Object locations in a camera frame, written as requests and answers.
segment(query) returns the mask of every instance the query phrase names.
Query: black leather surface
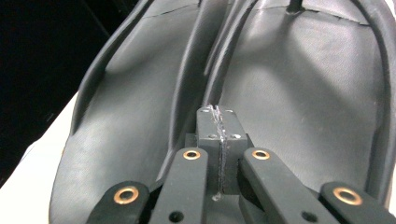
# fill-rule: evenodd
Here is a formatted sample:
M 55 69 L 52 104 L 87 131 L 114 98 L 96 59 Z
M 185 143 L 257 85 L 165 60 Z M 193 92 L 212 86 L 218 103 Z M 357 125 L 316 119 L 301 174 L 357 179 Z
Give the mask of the black leather surface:
M 387 114 L 368 21 L 349 1 L 307 0 L 305 12 L 288 16 L 284 1 L 261 0 L 245 22 L 247 3 L 235 3 L 218 33 L 226 1 L 154 1 L 103 73 L 86 78 L 51 223 L 84 223 L 111 186 L 165 175 L 194 131 L 208 76 L 203 104 L 233 109 L 255 146 L 273 150 L 309 188 L 337 180 L 365 189 Z M 207 222 L 243 222 L 237 206 L 236 196 L 212 203 Z

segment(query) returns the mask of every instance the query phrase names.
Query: black tube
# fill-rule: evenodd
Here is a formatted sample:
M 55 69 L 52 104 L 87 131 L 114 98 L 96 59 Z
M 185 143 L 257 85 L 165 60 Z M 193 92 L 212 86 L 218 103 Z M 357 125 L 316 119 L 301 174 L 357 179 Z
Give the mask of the black tube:
M 303 0 L 290 0 L 290 4 L 286 10 L 289 13 L 297 13 L 303 9 Z

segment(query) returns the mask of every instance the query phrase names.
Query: white surface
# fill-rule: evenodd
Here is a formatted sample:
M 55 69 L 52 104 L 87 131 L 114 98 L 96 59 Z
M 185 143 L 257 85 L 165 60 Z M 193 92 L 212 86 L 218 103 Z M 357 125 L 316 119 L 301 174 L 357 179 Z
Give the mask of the white surface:
M 386 0 L 395 16 L 392 0 Z M 77 95 L 46 133 L 27 150 L 20 164 L 0 189 L 0 223 L 49 223 L 50 195 L 64 144 L 69 135 Z M 396 190 L 396 175 L 393 175 Z M 396 193 L 389 211 L 396 214 Z

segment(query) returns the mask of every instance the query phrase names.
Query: round hole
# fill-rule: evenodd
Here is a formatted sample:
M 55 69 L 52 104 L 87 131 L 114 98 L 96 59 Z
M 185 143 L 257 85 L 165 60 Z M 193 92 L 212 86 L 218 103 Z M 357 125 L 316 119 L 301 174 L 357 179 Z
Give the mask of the round hole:
M 114 194 L 114 202 L 118 204 L 132 203 L 139 196 L 139 190 L 134 186 L 128 186 L 117 190 Z
M 363 199 L 361 198 L 361 196 L 352 189 L 336 188 L 332 191 L 332 193 L 338 200 L 343 203 L 347 203 L 350 205 L 361 205 L 363 203 Z
M 254 150 L 253 157 L 256 158 L 257 160 L 264 161 L 270 159 L 270 154 L 264 150 Z
M 169 215 L 169 220 L 174 223 L 178 223 L 183 220 L 184 216 L 181 212 L 173 212 Z
M 201 153 L 195 150 L 188 150 L 185 153 L 183 153 L 183 157 L 189 161 L 196 160 L 201 157 Z
M 318 222 L 318 217 L 309 212 L 302 212 L 301 216 L 308 222 Z
M 241 137 L 242 137 L 242 136 L 239 135 L 239 134 L 233 134 L 233 135 L 231 135 L 231 138 L 239 139 L 239 138 L 241 138 Z

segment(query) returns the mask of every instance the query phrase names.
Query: copper grommet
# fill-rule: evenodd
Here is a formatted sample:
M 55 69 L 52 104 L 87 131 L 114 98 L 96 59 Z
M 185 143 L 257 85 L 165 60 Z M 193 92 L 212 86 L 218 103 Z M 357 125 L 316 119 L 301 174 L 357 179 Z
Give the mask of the copper grommet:
M 193 161 L 193 160 L 200 158 L 201 153 L 199 153 L 198 151 L 195 151 L 195 150 L 188 150 L 185 153 L 183 153 L 183 157 L 186 160 Z
M 265 161 L 265 160 L 270 159 L 270 154 L 264 150 L 254 150 L 252 155 L 257 160 Z
M 131 192 L 131 197 L 122 198 L 121 194 L 125 192 Z M 117 190 L 116 194 L 114 195 L 114 202 L 118 204 L 128 204 L 134 202 L 139 196 L 139 190 L 133 186 L 124 187 L 122 189 Z
M 353 191 L 352 189 L 336 188 L 332 191 L 332 193 L 338 200 L 340 200 L 343 203 L 347 203 L 350 205 L 361 205 L 363 203 L 363 199 L 361 198 L 361 196 L 357 192 Z M 352 198 L 351 199 L 346 198 L 343 195 L 341 195 L 342 193 L 347 193 L 347 194 L 351 195 Z

